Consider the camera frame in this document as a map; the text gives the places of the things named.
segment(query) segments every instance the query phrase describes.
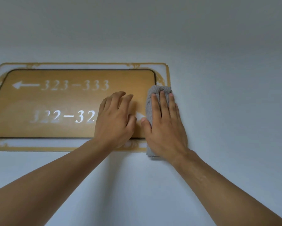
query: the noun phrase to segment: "hand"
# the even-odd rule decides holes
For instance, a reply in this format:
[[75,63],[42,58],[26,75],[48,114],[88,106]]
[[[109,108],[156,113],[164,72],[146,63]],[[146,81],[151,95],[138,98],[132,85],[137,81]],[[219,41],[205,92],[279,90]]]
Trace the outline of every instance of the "hand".
[[93,140],[107,145],[110,150],[125,144],[135,131],[136,117],[128,113],[133,95],[123,97],[125,94],[113,93],[99,107]]
[[160,100],[159,106],[156,95],[151,95],[152,127],[146,118],[141,119],[141,125],[151,150],[172,163],[178,154],[188,151],[188,138],[173,94],[169,94],[169,108],[164,91],[160,92]]

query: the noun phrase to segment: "towel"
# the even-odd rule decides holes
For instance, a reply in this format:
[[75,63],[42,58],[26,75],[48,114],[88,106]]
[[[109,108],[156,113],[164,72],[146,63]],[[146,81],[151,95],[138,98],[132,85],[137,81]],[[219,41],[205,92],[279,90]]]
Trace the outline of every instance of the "towel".
[[[169,93],[171,93],[171,87],[169,87],[169,86],[152,86],[147,93],[145,110],[146,110],[146,118],[150,122],[151,126],[152,126],[151,94],[153,94],[153,93],[156,94],[158,102],[160,104],[160,91],[162,91],[162,90],[165,92],[166,101],[167,101],[167,104],[169,106]],[[148,145],[146,147],[146,154],[147,154],[148,157],[152,157],[152,158],[157,157],[152,152],[152,150],[149,148]]]

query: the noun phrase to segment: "digit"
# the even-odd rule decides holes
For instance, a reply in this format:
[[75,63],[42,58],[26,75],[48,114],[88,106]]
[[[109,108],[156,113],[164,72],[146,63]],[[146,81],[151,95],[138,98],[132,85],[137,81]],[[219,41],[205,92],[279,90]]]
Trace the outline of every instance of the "digit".
[[30,123],[36,123],[39,120],[39,113],[40,112],[38,110],[35,111],[34,120],[30,121]]
[[58,123],[59,122],[59,119],[57,119],[55,121],[56,118],[58,118],[61,114],[60,110],[55,110],[53,114],[57,113],[57,116],[51,121],[51,123]]
[[54,82],[56,82],[56,85],[55,85],[55,87],[53,87],[51,90],[57,90],[57,86],[59,85],[59,80],[55,80]]
[[45,81],[45,86],[46,86],[46,88],[45,88],[45,89],[41,89],[41,90],[46,90],[46,89],[48,89],[49,83],[50,83],[50,81],[49,81],[49,80],[46,80],[46,81]]
[[109,85],[108,85],[108,80],[104,80],[104,82],[105,82],[105,89],[102,89],[102,90],[107,90],[108,88],[109,88]]
[[94,117],[95,116],[95,111],[94,110],[90,110],[89,112],[88,112],[88,114],[89,113],[92,113],[92,116],[90,117],[90,119],[92,119],[92,117]]
[[67,88],[68,88],[68,82],[69,82],[68,80],[64,80],[64,83],[65,83],[65,85],[64,85],[64,86],[65,86],[65,88],[63,88],[63,89],[61,89],[61,90],[65,90],[65,89],[67,89]]
[[86,83],[86,88],[83,89],[83,90],[88,90],[88,89],[90,89],[90,81],[89,81],[89,80],[86,80],[85,83]]
[[96,88],[95,88],[95,89],[92,89],[93,91],[99,89],[99,81],[98,81],[98,80],[95,80],[94,83],[95,83]]
[[[48,115],[47,115],[47,116],[49,116],[49,115],[50,115],[50,111],[49,111],[49,110],[46,110],[46,111],[45,111],[45,113],[48,113]],[[41,120],[40,122],[41,122],[41,123],[48,123],[48,121],[47,121],[47,120],[45,120],[45,119],[44,119],[44,120]]]
[[80,110],[78,113],[80,113],[80,121],[75,121],[76,123],[81,123],[83,121],[83,110]]

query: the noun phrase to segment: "folded cloth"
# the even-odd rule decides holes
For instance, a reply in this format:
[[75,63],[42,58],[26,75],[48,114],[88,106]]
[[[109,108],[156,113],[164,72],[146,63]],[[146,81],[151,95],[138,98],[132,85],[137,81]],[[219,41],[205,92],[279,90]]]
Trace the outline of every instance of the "folded cloth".
[[[169,106],[169,93],[171,93],[171,87],[169,87],[169,86],[152,86],[147,93],[146,106],[145,106],[146,118],[150,122],[151,126],[152,126],[151,94],[154,93],[157,96],[158,102],[160,104],[160,91],[165,92],[166,101],[167,101],[167,104]],[[152,150],[149,148],[148,145],[147,145],[147,149],[146,149],[146,154],[147,154],[148,157],[157,157],[152,152]]]

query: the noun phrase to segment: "person's right arm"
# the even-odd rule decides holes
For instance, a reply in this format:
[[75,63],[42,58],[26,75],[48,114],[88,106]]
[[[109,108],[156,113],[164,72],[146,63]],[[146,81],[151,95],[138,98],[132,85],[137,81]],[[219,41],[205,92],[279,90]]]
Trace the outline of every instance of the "person's right arm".
[[169,108],[152,95],[153,124],[141,120],[149,147],[184,178],[217,226],[282,226],[282,218],[231,183],[188,149],[187,135],[172,94]]

